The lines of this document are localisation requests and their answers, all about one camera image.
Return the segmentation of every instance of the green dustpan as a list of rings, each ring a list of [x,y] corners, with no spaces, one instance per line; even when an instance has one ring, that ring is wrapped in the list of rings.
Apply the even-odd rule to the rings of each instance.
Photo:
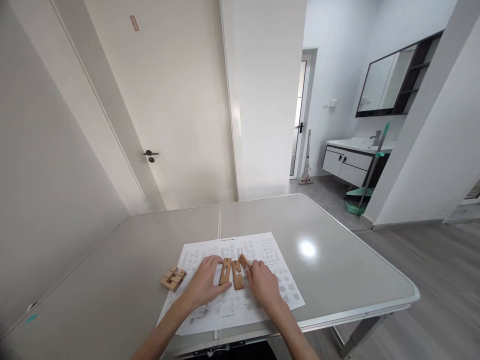
[[[355,215],[362,215],[365,212],[366,208],[367,208],[366,205],[359,208],[358,205],[354,205],[354,204],[351,204],[351,203],[345,201],[345,209],[349,213],[352,213],[352,214],[355,214]]]
[[[363,195],[363,193],[364,193],[364,189],[365,189],[365,187],[361,187],[361,188],[358,188],[358,189],[349,191],[349,192],[347,192],[345,195],[349,195],[349,196],[360,196],[360,197],[361,197],[361,196]],[[365,196],[371,197],[371,196],[373,195],[373,193],[374,193],[374,190],[375,190],[374,187],[372,187],[372,188],[369,187],[369,188],[366,190]]]

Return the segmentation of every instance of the wooden block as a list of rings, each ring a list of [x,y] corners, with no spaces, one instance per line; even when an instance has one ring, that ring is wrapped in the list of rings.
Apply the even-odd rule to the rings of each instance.
[[[177,283],[170,281],[170,279],[166,276],[161,278],[160,284],[163,285],[164,287],[166,287],[167,289],[172,290],[173,292],[175,292],[177,290],[175,288],[177,286]]]
[[[231,270],[233,271],[233,288],[240,290],[244,288],[244,280],[242,279],[242,269],[238,260],[231,262]]]
[[[173,282],[175,283],[179,283],[181,284],[182,281],[184,280],[185,276],[187,276],[187,272],[183,269],[180,269],[176,272],[176,274],[174,274],[170,280],[172,280]]]
[[[223,259],[223,266],[221,268],[220,282],[218,285],[228,283],[230,280],[230,265],[232,263],[231,257],[226,257]]]
[[[177,271],[177,275],[180,275],[182,278],[187,276],[187,272],[183,269]]]
[[[245,255],[241,254],[240,255],[240,258],[238,259],[238,261],[240,262],[240,264],[243,266],[243,268],[245,269],[246,267],[248,267],[248,269],[250,271],[252,271],[252,265],[250,265],[249,261],[247,260],[247,258],[245,257]]]
[[[166,272],[166,275],[160,280],[160,284],[167,289],[176,292],[180,284],[184,281],[187,272],[183,269],[178,269],[176,266],[172,266],[170,270]]]
[[[168,270],[166,272],[166,277],[169,279],[169,280],[172,280],[172,278],[174,277],[175,273],[174,272],[171,272],[170,270]]]

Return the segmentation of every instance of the paper sheet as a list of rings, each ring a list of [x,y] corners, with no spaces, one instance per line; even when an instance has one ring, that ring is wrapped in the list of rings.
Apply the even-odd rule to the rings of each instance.
[[[202,260],[210,255],[219,255],[221,258],[238,260],[244,254],[250,263],[253,260],[263,260],[270,270],[276,274],[280,294],[291,310],[305,305],[300,291],[290,273],[287,263],[280,252],[279,246],[271,232],[216,239],[183,245],[178,268],[185,269],[187,276],[176,292],[168,292],[165,304],[158,318],[157,325],[164,317],[173,302],[187,287],[193,274]],[[213,284],[218,285],[222,266],[218,265]],[[196,309],[183,322],[177,335],[190,335],[218,329],[232,328],[239,325],[251,324],[268,319],[262,306],[255,301],[250,293],[247,274],[242,268],[244,289],[228,289],[215,300]],[[230,281],[233,283],[233,272],[230,271]]]

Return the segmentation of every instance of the hand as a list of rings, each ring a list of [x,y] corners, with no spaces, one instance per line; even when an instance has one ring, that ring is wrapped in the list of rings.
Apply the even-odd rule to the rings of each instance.
[[[217,264],[223,264],[224,261],[218,255],[207,256],[201,262],[195,274],[188,283],[179,301],[188,304],[192,312],[196,308],[212,301],[218,295],[227,291],[231,286],[231,282],[224,283],[220,286],[214,285],[215,269]]]
[[[254,260],[251,264],[251,272],[246,269],[248,283],[253,297],[269,312],[278,305],[285,304],[280,296],[279,280],[272,274],[269,267],[263,261]]]

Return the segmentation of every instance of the forearm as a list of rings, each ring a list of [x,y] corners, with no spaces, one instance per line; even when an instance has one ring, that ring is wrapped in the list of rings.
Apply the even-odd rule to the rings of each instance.
[[[285,302],[282,301],[265,310],[280,331],[293,360],[319,359]]]
[[[131,360],[158,360],[192,310],[191,306],[181,298],[177,299]]]

